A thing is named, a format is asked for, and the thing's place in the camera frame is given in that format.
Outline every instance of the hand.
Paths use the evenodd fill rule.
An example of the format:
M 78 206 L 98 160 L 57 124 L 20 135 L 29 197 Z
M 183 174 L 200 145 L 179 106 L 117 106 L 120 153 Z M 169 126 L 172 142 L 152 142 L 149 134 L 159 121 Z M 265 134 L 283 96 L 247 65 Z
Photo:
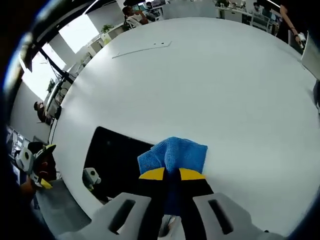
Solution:
M 295 37 L 295 41 L 299 44 L 299 46 L 302 44 L 299 36 Z
M 33 195 L 36 193 L 36 187 L 29 176 L 27 176 L 26 181 L 20 185 L 20 190 L 22 195 L 30 196 L 29 201 L 31 202 Z

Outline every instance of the wall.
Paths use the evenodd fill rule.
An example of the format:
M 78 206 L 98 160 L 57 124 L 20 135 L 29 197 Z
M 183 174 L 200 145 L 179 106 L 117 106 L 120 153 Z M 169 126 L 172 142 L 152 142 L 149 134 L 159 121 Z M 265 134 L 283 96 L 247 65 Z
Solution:
M 88 17 L 98 32 L 101 32 L 102 27 L 106 24 L 115 26 L 124 21 L 122 10 L 116 2 L 88 13 Z M 73 64 L 85 59 L 88 52 L 87 47 L 83 46 L 77 53 L 74 53 L 59 33 L 49 42 L 49 45 L 65 62 L 64 70 L 68 70 Z
M 83 46 L 77 53 L 69 47 L 63 37 L 58 33 L 50 42 L 49 45 L 65 62 L 65 70 L 69 69 L 73 64 L 85 58 L 87 47 Z
M 254 3 L 256 1 L 257 0 L 245 0 L 245 8 L 246 8 L 247 12 L 251 11 L 252 9 L 254 9 Z
M 31 141 L 36 136 L 46 143 L 50 127 L 44 123 L 37 123 L 40 120 L 34 110 L 35 102 L 42 101 L 22 82 L 14 100 L 9 125 Z
M 104 25 L 109 24 L 115 26 L 123 23 L 125 20 L 122 9 L 120 9 L 116 2 L 88 13 L 88 17 L 99 33 L 101 33 L 101 29 Z
M 116 0 L 116 3 L 118 4 L 118 6 L 120 7 L 121 10 L 125 7 L 124 2 L 125 2 L 125 0 Z

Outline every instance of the chair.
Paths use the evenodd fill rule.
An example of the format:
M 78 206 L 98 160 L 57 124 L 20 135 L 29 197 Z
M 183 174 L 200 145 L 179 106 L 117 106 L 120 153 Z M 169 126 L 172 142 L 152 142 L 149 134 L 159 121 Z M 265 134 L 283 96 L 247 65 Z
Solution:
M 238 23 L 242 23 L 242 13 L 225 10 L 224 11 L 224 19 L 238 22 Z
M 134 18 L 128 18 L 126 20 L 126 22 L 129 24 L 129 26 L 134 29 L 136 27 L 141 26 L 142 24 L 140 22 L 138 22 L 137 20 L 135 20 Z
M 252 14 L 250 26 L 270 33 L 270 18 L 260 14 Z

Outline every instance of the potted plant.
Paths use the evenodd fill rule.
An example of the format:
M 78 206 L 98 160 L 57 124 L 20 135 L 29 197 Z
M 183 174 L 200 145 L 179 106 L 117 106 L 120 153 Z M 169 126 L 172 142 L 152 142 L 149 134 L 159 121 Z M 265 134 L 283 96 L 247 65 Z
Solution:
M 47 91 L 48 91 L 49 93 L 51 93 L 51 92 L 52 92 L 52 89 L 54 88 L 54 86 L 55 86 L 55 82 L 54 82 L 54 80 L 51 78 L 51 80 L 50 80 L 50 82 L 49 82 L 49 85 L 48 85 L 48 88 L 47 88 Z
M 107 33 L 107 32 L 108 32 L 110 29 L 112 29 L 112 28 L 113 28 L 112 25 L 106 24 L 106 25 L 104 25 L 104 26 L 102 27 L 101 33 L 105 34 L 105 33 Z

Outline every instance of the person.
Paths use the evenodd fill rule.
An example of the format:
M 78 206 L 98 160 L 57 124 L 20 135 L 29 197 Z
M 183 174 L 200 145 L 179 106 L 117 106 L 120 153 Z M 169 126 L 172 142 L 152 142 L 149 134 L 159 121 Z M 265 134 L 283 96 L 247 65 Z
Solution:
M 261 15 L 260 4 L 257 2 L 253 3 L 253 9 L 250 11 L 250 14 Z
M 281 39 L 287 44 L 290 44 L 296 50 L 299 51 L 301 48 L 301 40 L 298 36 L 299 33 L 303 33 L 307 37 L 307 28 L 304 21 L 301 19 L 301 3 L 295 0 L 282 0 L 280 5 L 280 14 L 283 18 L 279 31 L 277 33 L 277 38 Z M 296 42 L 294 44 L 292 41 L 289 42 L 289 35 Z
M 146 8 L 147 8 L 148 10 L 151 10 L 151 9 L 152 9 L 152 3 L 151 3 L 150 1 L 147 1 L 147 2 L 146 2 Z
M 216 4 L 218 5 L 218 7 L 222 7 L 223 5 L 225 8 L 227 8 L 229 7 L 230 2 L 227 0 L 218 0 Z
M 159 16 L 159 15 L 155 15 L 153 12 L 152 12 L 152 3 L 150 1 L 148 1 L 146 3 L 146 10 L 147 10 L 147 13 L 145 15 L 145 17 L 151 21 L 151 22 L 155 22 L 156 21 L 156 18 Z
M 266 16 L 267 18 L 271 18 L 271 8 L 269 6 L 265 6 L 262 10 L 262 15 Z
M 38 118 L 42 123 L 50 125 L 52 118 L 46 113 L 43 102 L 36 101 L 33 105 L 33 109 L 37 112 Z
M 146 18 L 146 16 L 143 14 L 143 12 L 141 10 L 134 11 L 131 6 L 125 6 L 122 9 L 122 12 L 123 12 L 124 18 L 126 20 L 133 19 L 133 20 L 139 22 L 142 25 L 145 25 L 145 24 L 149 23 L 148 19 Z
M 241 7 L 240 9 L 244 12 L 247 12 L 247 9 L 246 9 L 246 1 L 242 0 L 241 1 Z

